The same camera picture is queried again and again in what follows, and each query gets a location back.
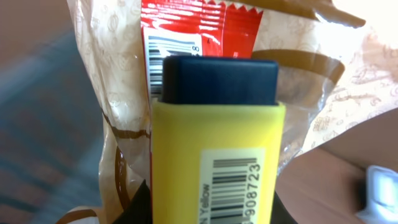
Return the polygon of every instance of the transparent plastic packaging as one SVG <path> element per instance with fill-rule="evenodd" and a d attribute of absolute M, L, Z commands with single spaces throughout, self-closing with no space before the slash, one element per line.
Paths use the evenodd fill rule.
<path fill-rule="evenodd" d="M 146 40 L 141 34 L 148 23 L 142 22 L 140 16 L 144 2 L 148 3 L 146 0 L 68 0 L 78 49 L 104 114 L 106 134 L 99 164 L 99 184 L 107 222 L 123 212 L 142 180 L 150 184 L 150 91 L 153 86 L 150 75 L 146 74 L 149 64 L 144 48 Z M 244 52 L 241 54 L 232 47 L 224 52 L 223 44 L 227 49 L 234 43 L 224 42 L 220 37 L 212 39 L 220 42 L 215 45 L 220 50 L 215 49 L 211 54 L 203 51 L 203 55 L 278 61 L 277 99 L 287 107 L 280 171 L 295 156 L 360 122 L 398 107 L 398 73 L 393 66 L 398 55 L 396 43 L 389 39 L 390 42 L 375 44 L 381 41 L 379 34 L 384 34 L 383 37 L 390 34 L 378 29 L 382 22 L 365 26 L 364 20 L 322 0 L 190 2 L 196 4 L 195 7 L 179 7 L 176 1 L 178 7 L 174 11 L 166 10 L 168 2 L 158 1 L 158 5 L 143 7 L 147 10 L 144 13 L 154 18 L 149 22 L 156 31 L 183 32 L 183 29 L 170 30 L 162 24 L 189 15 L 195 7 L 202 13 L 211 9 L 218 10 L 220 15 L 230 10 L 234 15 L 259 16 L 259 20 L 255 20 L 258 22 L 256 34 L 241 32 L 242 39 L 235 42 L 236 46 L 246 44 L 252 49 L 241 49 Z M 340 8 L 356 11 L 363 18 L 374 18 L 371 7 L 360 11 L 358 4 L 362 3 L 355 4 L 357 7 L 338 1 Z M 252 29 L 251 19 L 237 19 L 238 27 Z M 224 24 L 207 23 L 206 27 L 199 28 L 209 27 L 222 31 Z M 246 34 L 253 37 L 249 44 L 245 41 Z M 167 49 L 161 50 L 159 52 L 165 52 L 164 55 L 170 54 Z M 126 181 L 119 184 L 116 176 Z M 121 198 L 120 195 L 126 194 L 120 192 L 128 192 L 129 198 Z"/>

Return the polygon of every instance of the black cap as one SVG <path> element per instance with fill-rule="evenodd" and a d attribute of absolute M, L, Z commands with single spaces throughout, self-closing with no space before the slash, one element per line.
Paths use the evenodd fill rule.
<path fill-rule="evenodd" d="M 269 60 L 171 56 L 163 62 L 161 102 L 275 105 L 278 64 Z"/>

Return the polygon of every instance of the brown band on packaging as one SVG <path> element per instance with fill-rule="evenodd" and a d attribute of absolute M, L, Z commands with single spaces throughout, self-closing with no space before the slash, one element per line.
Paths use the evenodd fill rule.
<path fill-rule="evenodd" d="M 252 53 L 252 58 L 275 60 L 281 66 L 311 71 L 324 76 L 334 84 L 337 84 L 345 70 L 344 65 L 337 59 L 301 50 L 258 50 Z"/>
<path fill-rule="evenodd" d="M 116 191 L 118 192 L 120 204 L 123 210 L 127 209 L 130 204 L 129 194 L 126 185 L 127 164 L 123 158 L 119 147 L 116 149 L 116 158 L 114 162 L 114 180 L 116 183 Z"/>
<path fill-rule="evenodd" d="M 340 11 L 333 6 L 333 3 L 326 0 L 301 0 L 281 1 L 281 0 L 233 0 L 263 9 L 271 9 L 287 14 L 301 16 L 308 19 L 318 20 L 316 13 L 321 15 L 329 22 L 336 22 L 350 27 L 362 27 L 365 20 L 356 16 Z"/>
<path fill-rule="evenodd" d="M 147 138 L 150 138 L 150 134 L 147 133 L 146 130 L 139 130 L 139 131 L 127 131 L 127 130 L 119 130 L 112 126 L 111 122 L 109 121 L 108 116 L 102 111 L 102 114 L 104 115 L 104 118 L 106 122 L 111 126 L 112 132 L 115 135 L 115 137 L 119 139 L 137 139 L 141 136 L 145 136 Z"/>
<path fill-rule="evenodd" d="M 56 224 L 67 224 L 82 218 L 97 217 L 97 214 L 92 209 L 77 210 L 66 213 Z"/>

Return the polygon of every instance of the plastic wrapper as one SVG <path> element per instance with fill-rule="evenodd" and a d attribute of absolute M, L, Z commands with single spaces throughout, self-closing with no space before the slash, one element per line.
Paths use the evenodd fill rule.
<path fill-rule="evenodd" d="M 380 23 L 364 26 L 364 20 L 328 1 L 68 0 L 68 5 L 104 114 L 99 184 L 108 223 L 126 209 L 142 180 L 150 179 L 149 102 L 160 93 L 156 88 L 161 80 L 151 77 L 151 72 L 159 73 L 159 66 L 151 71 L 146 28 L 178 41 L 196 35 L 201 40 L 191 42 L 201 43 L 198 55 L 278 61 L 277 97 L 287 106 L 280 170 L 294 156 L 398 107 L 392 72 L 397 46 L 375 44 Z M 370 8 L 358 12 L 349 3 L 340 6 L 365 19 L 373 13 Z M 175 54 L 162 47 L 153 50 L 161 57 Z M 125 181 L 120 184 L 118 178 Z"/>

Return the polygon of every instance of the white label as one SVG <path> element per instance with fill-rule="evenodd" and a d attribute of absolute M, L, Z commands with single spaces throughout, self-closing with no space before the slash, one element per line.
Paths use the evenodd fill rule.
<path fill-rule="evenodd" d="M 151 97 L 162 90 L 163 60 L 171 55 L 202 56 L 201 35 L 144 28 L 145 63 Z"/>
<path fill-rule="evenodd" d="M 256 224 L 265 149 L 204 150 L 198 224 Z"/>

